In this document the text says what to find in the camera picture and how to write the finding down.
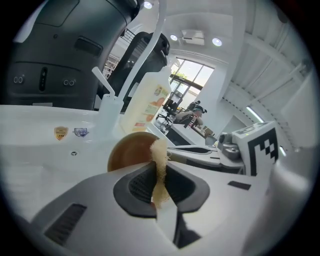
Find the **sticker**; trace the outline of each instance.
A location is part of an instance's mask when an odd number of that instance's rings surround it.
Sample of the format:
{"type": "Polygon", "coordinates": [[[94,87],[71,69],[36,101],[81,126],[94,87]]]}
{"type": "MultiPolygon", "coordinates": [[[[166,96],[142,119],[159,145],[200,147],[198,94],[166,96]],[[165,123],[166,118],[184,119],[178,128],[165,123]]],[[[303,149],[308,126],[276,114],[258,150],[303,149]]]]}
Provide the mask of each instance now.
{"type": "Polygon", "coordinates": [[[85,137],[89,132],[87,131],[87,128],[74,128],[73,133],[78,137],[85,137]]]}
{"type": "Polygon", "coordinates": [[[54,128],[55,137],[61,141],[68,133],[68,127],[58,126],[54,128]]]}
{"type": "Polygon", "coordinates": [[[159,108],[165,102],[168,94],[169,92],[167,90],[162,86],[157,85],[151,101],[146,106],[144,112],[138,117],[138,120],[132,129],[133,132],[142,132],[146,130],[148,123],[152,121],[159,108]]]}
{"type": "Polygon", "coordinates": [[[261,160],[266,158],[272,164],[274,164],[279,158],[276,129],[272,128],[266,133],[260,135],[259,137],[256,137],[253,140],[248,141],[248,148],[250,155],[251,176],[256,176],[258,173],[257,163],[260,162],[259,159],[261,160]]]}

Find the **brown bowl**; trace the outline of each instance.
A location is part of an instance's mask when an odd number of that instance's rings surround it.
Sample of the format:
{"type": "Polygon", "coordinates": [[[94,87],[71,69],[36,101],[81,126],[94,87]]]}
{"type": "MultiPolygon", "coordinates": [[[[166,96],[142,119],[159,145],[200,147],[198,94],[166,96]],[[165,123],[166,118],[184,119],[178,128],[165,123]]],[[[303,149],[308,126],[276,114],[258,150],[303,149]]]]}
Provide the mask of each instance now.
{"type": "Polygon", "coordinates": [[[149,132],[138,131],[123,137],[109,156],[107,171],[133,166],[152,160],[150,146],[159,138],[149,132]]]}

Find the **bottle label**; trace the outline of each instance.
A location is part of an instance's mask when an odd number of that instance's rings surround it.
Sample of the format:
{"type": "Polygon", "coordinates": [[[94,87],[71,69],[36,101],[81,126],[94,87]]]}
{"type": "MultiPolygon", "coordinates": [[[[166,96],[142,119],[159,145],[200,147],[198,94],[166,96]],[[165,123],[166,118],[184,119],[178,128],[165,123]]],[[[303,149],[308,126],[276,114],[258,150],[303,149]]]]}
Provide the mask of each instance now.
{"type": "Polygon", "coordinates": [[[152,94],[152,98],[146,106],[145,110],[140,114],[132,131],[143,132],[147,129],[147,125],[152,121],[159,108],[165,102],[169,92],[161,85],[158,85],[152,94]]]}
{"type": "Polygon", "coordinates": [[[196,119],[197,119],[196,117],[193,117],[193,118],[192,118],[192,120],[191,120],[190,123],[189,123],[189,126],[190,126],[190,127],[195,123],[196,119]]]}

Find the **vent grille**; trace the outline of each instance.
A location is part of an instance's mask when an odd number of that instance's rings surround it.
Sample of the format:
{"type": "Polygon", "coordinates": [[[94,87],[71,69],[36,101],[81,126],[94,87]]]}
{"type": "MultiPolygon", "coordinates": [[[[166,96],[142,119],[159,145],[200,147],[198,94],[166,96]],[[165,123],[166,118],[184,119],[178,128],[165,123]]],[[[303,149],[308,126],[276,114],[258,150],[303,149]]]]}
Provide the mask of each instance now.
{"type": "Polygon", "coordinates": [[[191,179],[167,166],[165,188],[177,205],[192,195],[196,189],[196,184],[191,179]]]}
{"type": "Polygon", "coordinates": [[[102,53],[103,47],[95,42],[90,41],[84,37],[80,37],[74,44],[74,48],[86,52],[94,57],[99,57],[102,53]]]}
{"type": "Polygon", "coordinates": [[[129,190],[135,198],[150,204],[156,183],[156,172],[153,169],[151,171],[144,171],[130,181],[129,190]]]}
{"type": "Polygon", "coordinates": [[[87,207],[73,203],[44,233],[46,237],[63,246],[87,207]]]}

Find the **table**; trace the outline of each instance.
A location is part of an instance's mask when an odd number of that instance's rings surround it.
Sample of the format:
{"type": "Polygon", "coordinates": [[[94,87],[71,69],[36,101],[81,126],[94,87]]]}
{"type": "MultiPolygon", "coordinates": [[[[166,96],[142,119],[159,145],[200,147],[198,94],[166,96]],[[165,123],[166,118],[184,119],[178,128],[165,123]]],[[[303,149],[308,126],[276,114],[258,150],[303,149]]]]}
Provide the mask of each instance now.
{"type": "Polygon", "coordinates": [[[191,127],[191,129],[193,129],[197,134],[199,134],[201,137],[205,137],[206,133],[204,131],[201,131],[201,129],[199,129],[196,126],[191,127]]]}
{"type": "Polygon", "coordinates": [[[159,139],[166,139],[168,147],[175,146],[153,123],[150,123],[145,131],[156,135],[159,139]]]}
{"type": "Polygon", "coordinates": [[[173,124],[166,137],[176,146],[198,145],[205,146],[205,138],[191,128],[185,128],[184,124],[173,124]]]}

